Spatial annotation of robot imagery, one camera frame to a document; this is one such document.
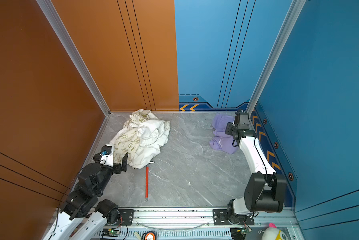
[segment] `black diagonal stripe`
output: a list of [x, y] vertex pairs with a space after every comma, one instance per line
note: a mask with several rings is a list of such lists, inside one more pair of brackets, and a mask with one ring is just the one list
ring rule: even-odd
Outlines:
[[149, 91], [148, 91], [148, 87], [147, 87], [147, 85], [146, 85], [145, 75], [143, 74], [143, 69], [142, 69], [141, 59], [140, 59], [140, 57], [139, 57], [139, 53], [138, 53], [137, 42], [135, 41], [135, 36], [134, 36], [133, 26], [131, 25], [131, 20], [130, 20], [130, 15], [129, 15], [129, 10], [128, 10], [128, 5], [126, 4], [126, 0], [124, 0], [124, 1], [125, 1], [125, 5], [126, 5], [126, 11], [128, 12], [128, 17], [129, 17], [129, 22], [130, 22], [131, 32], [133, 33], [133, 38], [134, 38], [135, 49], [137, 50], [137, 55], [138, 55], [139, 65], [141, 66], [141, 72], [142, 72], [143, 81], [145, 82], [145, 89], [146, 89], [146, 93], [147, 93], [147, 95], [148, 95], [148, 100], [149, 100], [150, 110], [152, 110], [151, 103], [150, 103], [150, 97], [149, 97]]
[[119, 14], [121, 15], [123, 27], [124, 27], [124, 29], [125, 29], [126, 38], [128, 39], [131, 57], [133, 58], [134, 67], [135, 67], [135, 72], [137, 73], [137, 77], [138, 77], [138, 81], [139, 81], [139, 86], [141, 87], [141, 92], [142, 92], [143, 100], [144, 100], [144, 102], [145, 102], [145, 107], [148, 108], [148, 106], [147, 106], [147, 104], [146, 104], [145, 95], [143, 94], [142, 85], [141, 85], [141, 80], [139, 79], [139, 75], [138, 75], [138, 71], [137, 71], [137, 65], [135, 64], [133, 52], [131, 51], [131, 45], [130, 45], [128, 33], [126, 32], [125, 22], [123, 21], [123, 17], [122, 17], [122, 13], [121, 13], [121, 8], [119, 7], [119, 2], [118, 2], [118, 0], [117, 0], [117, 4], [118, 4], [118, 8], [119, 8]]
[[32, 169], [31, 167], [24, 165], [23, 163], [21, 163], [21, 162], [15, 160], [14, 158], [9, 157], [9, 156], [7, 156], [6, 154], [3, 154], [2, 152], [0, 152], [0, 154], [2, 154], [2, 155], [5, 156], [5, 157], [10, 158], [10, 159], [13, 160], [14, 162], [17, 162], [17, 163], [21, 164], [22, 166], [27, 167], [28, 169], [33, 170], [34, 172], [36, 172], [36, 173], [38, 173], [38, 174], [41, 174], [41, 175], [44, 176], [44, 177], [47, 177], [48, 179], [50, 179], [50, 180], [52, 180], [52, 181], [54, 181], [54, 182], [56, 182], [56, 183], [58, 183], [58, 184], [61, 184], [61, 185], [64, 186], [64, 187], [67, 187], [67, 186], [63, 185], [62, 183], [59, 183], [59, 182], [57, 182], [56, 180], [54, 180], [54, 179], [52, 179], [52, 178], [50, 178], [50, 177], [48, 177], [48, 176], [46, 176], [46, 175], [44, 175], [44, 174], [42, 174], [42, 173], [40, 173], [40, 172], [38, 172], [38, 171]]
[[57, 191], [57, 192], [59, 192], [59, 193], [64, 194], [63, 192], [60, 192], [60, 191], [58, 191], [57, 189], [54, 189], [54, 188], [49, 187], [49, 186], [47, 186], [47, 185], [44, 185], [43, 183], [40, 183], [40, 182], [38, 182], [38, 181], [36, 181], [36, 180], [34, 180], [34, 179], [32, 179], [32, 178], [29, 178], [29, 177], [27, 177], [27, 176], [25, 176], [25, 175], [23, 175], [23, 174], [20, 174], [19, 172], [16, 172], [16, 171], [14, 171], [14, 170], [11, 170], [11, 169], [8, 168], [8, 167], [5, 167], [5, 166], [3, 166], [3, 165], [1, 165], [1, 164], [0, 164], [0, 166], [3, 167], [3, 168], [5, 168], [5, 169], [7, 169], [7, 170], [10, 170], [10, 171], [12, 171], [12, 172], [15, 172], [16, 174], [19, 174], [19, 175], [21, 175], [21, 176], [23, 176], [23, 177], [26, 177], [27, 179], [30, 179], [30, 180], [32, 180], [32, 181], [34, 181], [34, 182], [37, 182], [37, 183], [39, 183], [39, 184], [41, 184], [41, 185], [43, 185], [43, 186], [45, 186], [45, 187], [48, 187], [48, 188], [50, 188], [50, 189], [53, 189], [54, 191]]
[[333, 223], [333, 224], [323, 225], [323, 226], [319, 226], [319, 227], [311, 227], [311, 228], [306, 228], [306, 229], [301, 229], [301, 230], [304, 231], [304, 230], [310, 230], [310, 229], [314, 229], [314, 228], [327, 227], [327, 226], [333, 226], [333, 225], [337, 225], [337, 224], [356, 222], [356, 221], [359, 221], [359, 219], [345, 221], [345, 222], [339, 222], [339, 223]]
[[135, 13], [134, 1], [133, 1], [133, 0], [131, 0], [131, 2], [133, 3], [134, 16], [135, 16], [135, 21], [137, 22], [137, 28], [138, 28], [138, 34], [139, 34], [139, 40], [141, 41], [141, 47], [142, 47], [142, 54], [143, 54], [143, 58], [144, 58], [144, 60], [145, 60], [146, 71], [147, 71], [147, 73], [148, 73], [148, 80], [149, 80], [149, 85], [150, 85], [150, 90], [151, 90], [151, 97], [153, 98], [154, 110], [156, 111], [157, 109], [156, 109], [156, 106], [155, 106], [155, 101], [154, 101], [153, 88], [151, 87], [151, 83], [150, 83], [150, 76], [149, 76], [148, 64], [146, 63], [146, 57], [145, 57], [145, 52], [144, 52], [144, 50], [143, 50], [141, 33], [139, 32], [139, 26], [138, 26], [137, 14]]
[[324, 203], [329, 202], [329, 201], [331, 201], [331, 200], [334, 200], [334, 199], [337, 199], [337, 198], [340, 198], [340, 197], [344, 197], [344, 196], [346, 196], [346, 195], [349, 195], [349, 194], [352, 194], [352, 193], [355, 193], [355, 192], [358, 192], [358, 191], [359, 191], [359, 189], [358, 189], [358, 190], [355, 190], [355, 191], [352, 191], [352, 192], [349, 192], [349, 193], [347, 193], [347, 194], [343, 194], [343, 195], [341, 195], [341, 196], [338, 196], [338, 197], [335, 197], [335, 198], [332, 198], [332, 199], [326, 200], [326, 201], [321, 202], [321, 203], [319, 203], [319, 204], [315, 204], [315, 205], [313, 205], [313, 206], [310, 206], [310, 207], [307, 207], [307, 208], [304, 208], [304, 209], [298, 210], [298, 211], [296, 211], [296, 213], [297, 213], [297, 212], [301, 212], [301, 211], [306, 210], [306, 209], [309, 209], [309, 208], [311, 208], [311, 207], [318, 206], [318, 205], [320, 205], [320, 204], [324, 204]]
[[[359, 204], [355, 205], [355, 206], [352, 206], [352, 207], [347, 207], [347, 208], [344, 208], [344, 209], [328, 212], [327, 214], [332, 214], [332, 213], [335, 213], [335, 212], [340, 212], [340, 211], [343, 211], [343, 210], [352, 209], [354, 207], [359, 207]], [[316, 218], [316, 217], [321, 217], [321, 216], [327, 215], [327, 214], [321, 214], [321, 215], [318, 215], [318, 216], [315, 216], [315, 217], [309, 217], [309, 218], [306, 218], [306, 219], [303, 219], [303, 220], [298, 220], [298, 222], [305, 221], [305, 220], [312, 219], [312, 218]]]
[[4, 180], [4, 181], [6, 181], [6, 182], [9, 182], [9, 183], [11, 183], [11, 184], [14, 184], [14, 185], [16, 185], [16, 186], [22, 187], [22, 188], [24, 188], [24, 189], [30, 190], [30, 191], [32, 191], [32, 192], [35, 192], [35, 193], [41, 194], [41, 195], [43, 195], [43, 196], [45, 196], [45, 197], [48, 197], [48, 198], [54, 199], [54, 200], [56, 200], [56, 201], [58, 201], [58, 202], [59, 202], [59, 200], [58, 200], [58, 199], [55, 199], [55, 198], [50, 197], [50, 196], [48, 196], [48, 195], [42, 194], [42, 193], [40, 193], [40, 192], [34, 191], [34, 190], [29, 189], [29, 188], [24, 187], [24, 186], [18, 185], [18, 184], [13, 183], [13, 182], [11, 182], [11, 181], [9, 181], [9, 180], [3, 179], [3, 178], [0, 178], [0, 179], [1, 179], [1, 180]]
[[231, 35], [231, 40], [230, 40], [229, 52], [227, 53], [227, 59], [226, 59], [226, 65], [225, 65], [225, 70], [224, 70], [224, 76], [222, 77], [221, 89], [219, 90], [219, 96], [218, 96], [217, 108], [218, 108], [218, 105], [219, 105], [219, 99], [220, 99], [220, 97], [221, 97], [222, 86], [224, 85], [224, 78], [225, 78], [225, 72], [226, 72], [226, 67], [227, 67], [227, 61], [229, 60], [230, 48], [231, 48], [231, 43], [233, 42], [233, 36], [234, 36], [234, 30], [235, 30], [235, 24], [237, 23], [237, 18], [238, 18], [238, 12], [239, 12], [239, 6], [240, 6], [240, 5], [241, 5], [241, 0], [239, 0], [238, 10], [237, 10], [237, 16], [235, 17], [235, 22], [234, 22], [233, 33], [232, 33], [232, 35]]
[[255, 1], [256, 1], [256, 0], [254, 0], [252, 13], [250, 14], [250, 18], [249, 18], [249, 23], [247, 24], [246, 33], [245, 33], [245, 37], [244, 37], [244, 42], [242, 43], [241, 52], [239, 53], [239, 57], [238, 57], [238, 62], [237, 62], [237, 65], [236, 65], [236, 67], [235, 67], [233, 80], [231, 81], [230, 90], [229, 90], [229, 95], [227, 96], [225, 108], [226, 108], [226, 106], [227, 106], [227, 102], [229, 101], [230, 92], [231, 92], [231, 87], [233, 86], [233, 82], [234, 82], [234, 78], [235, 78], [235, 73], [237, 72], [237, 67], [238, 67], [238, 64], [239, 64], [239, 59], [241, 58], [242, 49], [244, 48], [245, 39], [246, 39], [246, 35], [247, 35], [247, 30], [249, 29], [251, 16], [253, 15], [253, 10], [254, 10], [254, 6], [255, 6]]
[[230, 78], [230, 74], [231, 74], [231, 69], [233, 68], [233, 63], [234, 63], [234, 58], [235, 58], [235, 52], [237, 51], [237, 46], [238, 46], [238, 42], [239, 42], [239, 37], [241, 36], [241, 30], [242, 30], [242, 25], [244, 24], [244, 19], [245, 19], [245, 15], [246, 15], [246, 10], [247, 10], [247, 4], [249, 3], [249, 1], [247, 1], [246, 3], [246, 8], [245, 8], [245, 12], [244, 12], [244, 18], [242, 18], [242, 23], [241, 23], [241, 28], [239, 30], [239, 35], [238, 35], [238, 40], [237, 40], [237, 44], [235, 45], [235, 50], [234, 50], [234, 55], [233, 55], [233, 61], [231, 62], [231, 66], [230, 66], [230, 71], [229, 71], [229, 76], [227, 77], [227, 83], [226, 83], [226, 87], [225, 87], [225, 93], [224, 93], [224, 98], [222, 99], [222, 104], [221, 107], [224, 104], [225, 101], [225, 95], [226, 95], [226, 90], [227, 90], [227, 85], [229, 84], [229, 78]]

